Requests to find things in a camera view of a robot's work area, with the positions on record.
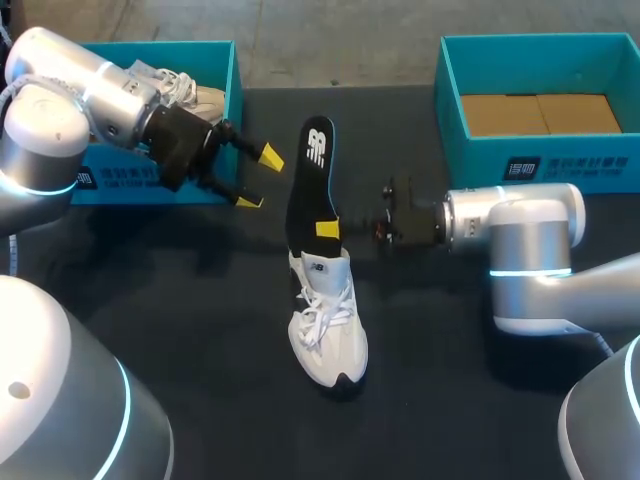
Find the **teal box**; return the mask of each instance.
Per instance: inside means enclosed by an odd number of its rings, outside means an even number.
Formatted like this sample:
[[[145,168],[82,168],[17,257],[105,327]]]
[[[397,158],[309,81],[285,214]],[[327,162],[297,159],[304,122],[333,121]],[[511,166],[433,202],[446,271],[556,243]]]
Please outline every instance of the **teal box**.
[[[84,45],[121,68],[136,60],[155,67],[186,72],[198,85],[225,90],[225,118],[236,128],[242,123],[242,84],[233,42],[144,42]],[[238,152],[225,146],[218,154],[215,172],[236,184]],[[73,205],[171,205],[226,203],[221,197],[185,183],[171,192],[158,183],[151,160],[105,145],[89,147],[78,176]]]
[[[604,94],[622,134],[472,137],[461,95]],[[435,108],[453,188],[640,192],[640,54],[624,33],[443,37]]]

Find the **cable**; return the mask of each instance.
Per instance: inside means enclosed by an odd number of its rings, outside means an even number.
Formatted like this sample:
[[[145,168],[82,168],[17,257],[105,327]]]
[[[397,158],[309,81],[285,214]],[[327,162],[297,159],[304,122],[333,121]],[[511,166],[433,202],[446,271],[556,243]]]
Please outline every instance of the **cable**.
[[[18,237],[9,236],[9,275],[18,276]]]
[[[2,37],[2,40],[4,40],[4,43],[7,45],[7,47],[9,48],[13,47],[13,40],[11,40],[11,37],[9,36],[9,32],[7,32],[7,28],[4,26],[4,20],[2,19],[2,12],[0,12],[0,36]]]
[[[603,338],[603,336],[599,333],[594,333],[593,336],[596,339],[596,342],[598,342],[598,345],[600,345],[600,348],[602,348],[602,351],[607,355],[607,357],[613,357],[614,352],[607,341]]]

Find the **white sneaker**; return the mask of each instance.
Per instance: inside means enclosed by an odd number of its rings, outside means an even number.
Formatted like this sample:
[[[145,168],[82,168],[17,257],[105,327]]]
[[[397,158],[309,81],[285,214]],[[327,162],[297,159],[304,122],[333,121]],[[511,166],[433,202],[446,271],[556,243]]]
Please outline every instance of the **white sneaker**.
[[[166,68],[156,70],[140,60],[136,60],[127,71],[138,80],[156,87],[164,106],[171,107],[177,103],[213,125],[222,121],[225,100],[222,90],[198,86],[186,73]]]
[[[355,386],[367,368],[368,347],[353,288],[349,253],[338,258],[289,253],[299,282],[289,341],[307,374],[323,387]]]

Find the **black insole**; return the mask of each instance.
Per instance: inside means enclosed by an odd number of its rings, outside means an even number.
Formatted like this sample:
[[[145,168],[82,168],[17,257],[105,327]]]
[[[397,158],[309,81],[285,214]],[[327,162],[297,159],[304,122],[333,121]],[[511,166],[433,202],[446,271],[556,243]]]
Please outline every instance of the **black insole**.
[[[316,232],[317,222],[338,220],[330,192],[334,142],[333,122],[327,117],[308,119],[300,131],[285,224],[289,249],[296,257],[301,251],[323,257],[340,256],[342,242]]]

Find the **black table surface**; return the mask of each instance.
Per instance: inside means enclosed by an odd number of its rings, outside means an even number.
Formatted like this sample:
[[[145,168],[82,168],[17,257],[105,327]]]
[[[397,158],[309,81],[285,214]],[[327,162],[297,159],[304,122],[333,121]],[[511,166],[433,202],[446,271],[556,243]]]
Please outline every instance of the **black table surface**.
[[[379,205],[381,186],[402,171],[425,197],[447,190],[429,87],[249,90],[245,103],[245,132],[291,164],[303,121],[334,120],[333,194],[349,215]],[[19,236],[20,276],[74,313],[166,409],[174,480],[566,479],[560,405],[603,355],[590,338],[498,333],[482,257],[436,250],[380,262],[368,238],[348,238],[367,382],[350,402],[314,388],[286,333],[292,175],[245,169],[266,196],[260,210],[75,208]],[[639,196],[588,197],[574,268],[635,253],[639,207]],[[620,348],[634,333],[606,338]]]

